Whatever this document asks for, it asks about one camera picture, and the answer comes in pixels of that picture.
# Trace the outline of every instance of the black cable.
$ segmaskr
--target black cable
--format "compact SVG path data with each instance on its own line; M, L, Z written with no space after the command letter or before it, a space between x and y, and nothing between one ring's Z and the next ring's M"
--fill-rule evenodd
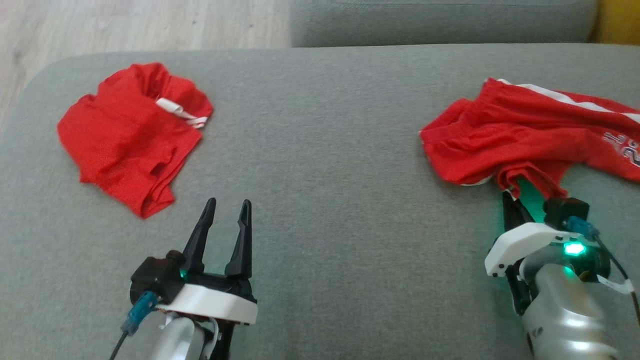
M609 251L609 249L607 249L607 247L604 245L604 243L602 243L602 240L600 239L599 235L598 234L592 234L591 237L598 243L600 248L602 250L604 250L604 252L607 253L609 258L611 258L611 262L614 265L616 265L616 268L618 268L618 271L620 271L620 273L622 274L622 278L624 278L624 280L629 280L629 276L627 275L627 272L622 267L622 265L620 265L620 263L618 262L616 257L613 256L613 254L611 254L611 251ZM633 301L634 309L636 310L636 319L638 321L638 325L640 325L640 306L638 305L638 297L636 296L636 291L635 290L631 291L631 300Z
M118 351L120 350L120 347L122 346L122 343L124 342L124 339L127 338L127 332L123 331L122 332L122 336L120 337L120 340L118 340L118 343L116 344L116 347L113 349L113 352L111 353L111 357L109 358L109 360L114 360L116 358L116 355L118 355Z

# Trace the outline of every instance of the wooden floor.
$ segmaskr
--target wooden floor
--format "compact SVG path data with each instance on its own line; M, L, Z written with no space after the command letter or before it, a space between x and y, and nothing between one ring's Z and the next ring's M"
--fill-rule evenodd
M289 46L291 0L0 0L0 135L26 83L73 55Z

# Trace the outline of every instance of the green led light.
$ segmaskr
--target green led light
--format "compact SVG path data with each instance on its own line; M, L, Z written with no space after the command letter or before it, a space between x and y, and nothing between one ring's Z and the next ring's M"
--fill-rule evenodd
M564 245L564 253L571 256L578 256L587 251L581 243L566 243Z

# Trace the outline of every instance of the white label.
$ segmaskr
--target white label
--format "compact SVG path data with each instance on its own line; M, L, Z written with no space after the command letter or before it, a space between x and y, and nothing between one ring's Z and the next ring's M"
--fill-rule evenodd
M613 290L616 290L617 292L619 292L621 294L630 294L634 290L634 286L631 283L631 280L629 280L629 279L625 280L625 282L622 283L622 284L618 284L616 282L613 282L613 281L610 281L610 280L606 279L605 277L602 277L602 276L598 275L598 280L603 285L606 285L606 286L612 288Z

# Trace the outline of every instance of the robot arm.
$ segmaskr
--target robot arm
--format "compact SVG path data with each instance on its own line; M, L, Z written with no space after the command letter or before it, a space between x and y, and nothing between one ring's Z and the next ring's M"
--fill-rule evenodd
M609 257L563 225L574 216L586 220L588 205L553 199L545 209L546 224L533 222L509 193L503 194L503 206L506 232L484 265L489 276L507 278L534 358L616 359L618 351L604 336L604 313L583 284L609 276Z
M134 326L123 325L123 339L137 330L149 312L158 310L167 315L151 360L228 360L234 327L256 321L257 300L249 282L251 202L243 203L238 219L240 232L224 275L205 273L202 263L215 209L216 199L211 198L182 252L171 250L164 259L149 257L131 276L129 296L134 309L125 324ZM141 302L143 314L139 316L134 310Z

